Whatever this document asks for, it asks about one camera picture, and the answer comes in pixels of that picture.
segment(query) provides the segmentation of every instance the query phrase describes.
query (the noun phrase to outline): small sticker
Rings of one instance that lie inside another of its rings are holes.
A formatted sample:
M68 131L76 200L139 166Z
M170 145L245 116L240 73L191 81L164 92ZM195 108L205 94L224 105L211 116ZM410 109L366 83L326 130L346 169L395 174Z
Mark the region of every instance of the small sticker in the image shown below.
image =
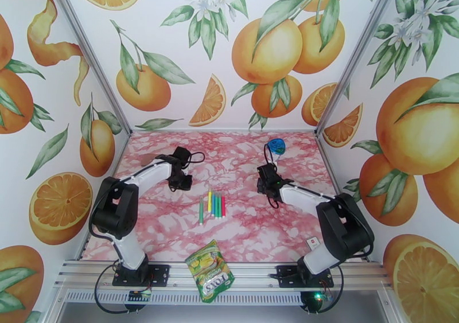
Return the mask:
M319 239L317 237L311 237L306 239L306 243L308 244L309 249L311 250L316 249L320 245Z

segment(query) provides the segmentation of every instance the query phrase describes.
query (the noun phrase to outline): black mounting bracket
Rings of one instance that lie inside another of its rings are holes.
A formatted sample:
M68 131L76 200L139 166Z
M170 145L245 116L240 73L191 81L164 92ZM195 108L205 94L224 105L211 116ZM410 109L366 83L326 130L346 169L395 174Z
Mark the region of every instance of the black mounting bracket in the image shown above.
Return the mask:
M279 288L321 288L324 285L332 288L334 286L330 270L325 270L318 275L312 276L305 282L298 272L297 265L276 266L276 274L271 274L270 277L277 279Z
M129 270L122 264L116 267L112 284L116 287L166 287L169 279L169 265L144 261L137 270Z

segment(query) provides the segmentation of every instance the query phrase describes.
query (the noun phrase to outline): black cable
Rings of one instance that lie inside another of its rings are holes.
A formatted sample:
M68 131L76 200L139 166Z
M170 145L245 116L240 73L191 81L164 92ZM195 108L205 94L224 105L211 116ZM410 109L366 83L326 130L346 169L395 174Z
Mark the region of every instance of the black cable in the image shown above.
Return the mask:
M113 264L110 264L108 265L99 275L99 277L97 278L97 281L96 281L96 285L94 286L94 300L96 301L96 305L98 306L99 309L101 309L102 311L106 312L106 313L111 313L111 314L124 314L124 313L129 313L129 310L122 310L122 311L112 311L112 310L108 310L106 309L104 306L101 305L101 303L99 302L99 299L97 297L97 286L99 285L99 282L100 282L100 279L102 278L103 274L110 268L110 267L113 267L115 266L115 264L118 262L118 260L116 260Z
M327 312L327 311L330 311L331 309L333 309L335 307L335 305L338 303L338 301L340 300L341 295L343 294L343 289L344 289L344 274L343 274L343 270L341 269L341 267L339 265L337 265L336 267L338 267L338 270L340 270L340 273L341 273L340 292L338 293L338 296L336 297L336 299L330 304L330 306L326 307L323 310L317 311L317 313L324 313L324 312Z

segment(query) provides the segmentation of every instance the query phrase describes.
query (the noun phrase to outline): green snack bag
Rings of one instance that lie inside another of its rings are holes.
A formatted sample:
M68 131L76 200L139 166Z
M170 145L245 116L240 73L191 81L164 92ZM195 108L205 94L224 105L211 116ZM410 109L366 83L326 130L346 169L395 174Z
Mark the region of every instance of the green snack bag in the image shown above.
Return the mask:
M185 259L203 302L212 302L219 293L227 290L234 276L221 255L214 239Z

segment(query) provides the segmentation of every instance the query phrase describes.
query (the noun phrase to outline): pink marble surface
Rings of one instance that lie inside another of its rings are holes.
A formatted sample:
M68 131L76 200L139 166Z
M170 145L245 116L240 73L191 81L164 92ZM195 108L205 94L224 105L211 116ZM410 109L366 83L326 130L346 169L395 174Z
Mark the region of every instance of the pink marble surface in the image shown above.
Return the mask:
M228 262L290 262L309 252L305 240L322 238L318 220L291 205L273 209L266 196L256 192L256 167L264 164L263 145L279 137L286 143L278 164L280 175L334 194L312 133L134 133L118 177L138 170L146 154L171 154L177 146L206 155L205 162L189 168L190 191L171 192L163 182L139 199L135 231L149 259L183 261L212 239L218 241ZM199 199L209 187L224 193L227 216L216 220L205 212L204 225L199 225ZM83 260L116 258L107 241L94 237L83 253Z

